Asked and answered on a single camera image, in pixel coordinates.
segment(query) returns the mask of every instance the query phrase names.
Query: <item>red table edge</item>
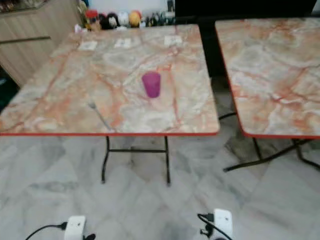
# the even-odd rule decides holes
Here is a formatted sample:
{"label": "red table edge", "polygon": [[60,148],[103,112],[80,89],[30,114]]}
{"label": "red table edge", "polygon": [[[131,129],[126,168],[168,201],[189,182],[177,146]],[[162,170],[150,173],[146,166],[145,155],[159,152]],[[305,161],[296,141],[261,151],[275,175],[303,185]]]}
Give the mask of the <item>red table edge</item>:
{"label": "red table edge", "polygon": [[261,138],[261,139],[262,138],[264,138],[264,139],[320,139],[320,135],[319,136],[315,136],[315,135],[254,134],[254,133],[248,133],[248,132],[245,131],[245,129],[243,128],[243,124],[241,122],[241,119],[239,117],[239,114],[238,114],[236,98],[235,98],[235,95],[234,95],[234,92],[233,92],[233,89],[232,89],[230,76],[229,76],[229,73],[228,73],[228,70],[227,70],[227,66],[226,66],[225,56],[223,54],[223,50],[222,50],[220,39],[219,39],[219,33],[218,33],[218,30],[217,30],[217,22],[214,23],[214,28],[215,28],[216,36],[217,36],[217,39],[218,39],[218,45],[219,45],[219,48],[220,48],[220,52],[221,52],[221,55],[222,55],[222,58],[223,58],[223,65],[224,65],[224,69],[226,71],[227,81],[228,81],[229,89],[230,89],[231,95],[232,95],[232,101],[233,101],[233,104],[235,106],[236,116],[237,116],[237,119],[238,119],[238,121],[240,123],[240,129],[241,129],[243,135],[245,137],[248,137],[248,138]]}
{"label": "red table edge", "polygon": [[165,136],[171,136],[171,137],[196,137],[196,136],[215,136],[218,134],[217,132],[181,132],[181,133],[175,133],[175,132],[155,132],[155,133],[122,133],[122,132],[115,132],[115,133],[74,133],[74,132],[65,132],[65,133],[5,133],[0,132],[0,136],[20,136],[20,137],[26,137],[26,136],[38,136],[38,137],[62,137],[62,136],[69,136],[69,137],[165,137]]}

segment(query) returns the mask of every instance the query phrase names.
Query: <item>electrical cord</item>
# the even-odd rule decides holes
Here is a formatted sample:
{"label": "electrical cord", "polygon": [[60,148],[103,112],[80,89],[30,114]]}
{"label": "electrical cord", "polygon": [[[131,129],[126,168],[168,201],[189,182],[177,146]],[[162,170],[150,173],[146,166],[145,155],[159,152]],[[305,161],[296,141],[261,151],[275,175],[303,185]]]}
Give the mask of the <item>electrical cord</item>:
{"label": "electrical cord", "polygon": [[217,230],[219,233],[221,233],[222,235],[224,235],[228,240],[232,240],[232,238],[231,237],[229,237],[224,231],[222,231],[220,228],[218,228],[218,227],[216,227],[215,225],[213,225],[210,221],[214,221],[214,215],[213,214],[200,214],[200,213],[198,213],[197,214],[197,216],[198,216],[198,218],[202,221],[202,222],[204,222],[204,223],[206,223],[206,224],[208,224],[208,225],[210,225],[211,227],[213,227],[215,230]]}
{"label": "electrical cord", "polygon": [[61,230],[66,230],[67,227],[67,223],[68,222],[63,222],[60,225],[46,225],[46,226],[42,226],[40,228],[38,228],[37,230],[35,230],[33,233],[31,233],[25,240],[30,239],[33,235],[35,235],[37,232],[41,231],[42,229],[46,229],[46,228],[57,228],[57,229],[61,229]]}

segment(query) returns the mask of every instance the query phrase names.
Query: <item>black cable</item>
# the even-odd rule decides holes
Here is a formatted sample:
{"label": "black cable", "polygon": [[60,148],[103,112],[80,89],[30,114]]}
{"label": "black cable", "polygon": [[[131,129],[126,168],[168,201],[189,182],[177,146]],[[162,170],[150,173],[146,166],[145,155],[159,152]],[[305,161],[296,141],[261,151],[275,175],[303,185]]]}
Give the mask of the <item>black cable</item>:
{"label": "black cable", "polygon": [[67,227],[67,222],[63,222],[60,225],[46,225],[46,226],[42,226],[39,229],[35,230],[33,233],[31,233],[25,240],[30,239],[33,235],[35,235],[37,232],[41,231],[42,229],[46,229],[46,228],[57,228],[57,229],[61,229],[61,230],[65,230]]}
{"label": "black cable", "polygon": [[219,121],[222,120],[222,119],[226,119],[228,117],[234,116],[234,115],[237,115],[237,113],[236,112],[231,112],[231,113],[222,115],[222,116],[219,117]]}
{"label": "black cable", "polygon": [[222,231],[220,228],[216,227],[216,226],[213,225],[211,222],[209,222],[209,221],[207,220],[205,214],[200,214],[200,213],[198,213],[197,216],[198,216],[198,218],[199,218],[202,222],[204,222],[204,223],[206,223],[206,224],[209,224],[211,227],[213,227],[214,229],[216,229],[219,233],[223,234],[228,240],[232,240],[232,238],[229,237],[224,231]]}

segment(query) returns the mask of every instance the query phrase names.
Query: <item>wall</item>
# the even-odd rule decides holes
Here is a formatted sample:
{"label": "wall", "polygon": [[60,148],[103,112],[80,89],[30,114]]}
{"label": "wall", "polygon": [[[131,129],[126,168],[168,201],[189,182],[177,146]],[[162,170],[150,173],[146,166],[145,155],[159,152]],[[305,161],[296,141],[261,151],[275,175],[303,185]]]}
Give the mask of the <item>wall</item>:
{"label": "wall", "polygon": [[90,7],[99,12],[119,12],[132,10],[163,11],[167,10],[167,0],[90,0]]}
{"label": "wall", "polygon": [[316,12],[320,12],[320,0],[317,0],[314,5],[313,13],[316,13]]}

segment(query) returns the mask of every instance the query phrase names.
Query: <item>marble tabletop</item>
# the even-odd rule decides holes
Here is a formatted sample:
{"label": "marble tabletop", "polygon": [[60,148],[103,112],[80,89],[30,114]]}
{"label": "marble tabletop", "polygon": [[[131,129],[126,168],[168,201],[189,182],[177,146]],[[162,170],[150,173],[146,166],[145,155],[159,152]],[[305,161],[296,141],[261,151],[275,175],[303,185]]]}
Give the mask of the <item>marble tabletop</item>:
{"label": "marble tabletop", "polygon": [[[161,74],[157,98],[143,87],[148,71]],[[197,25],[72,33],[0,116],[0,135],[215,135],[219,128]]]}
{"label": "marble tabletop", "polygon": [[320,18],[217,21],[246,136],[320,138]]}

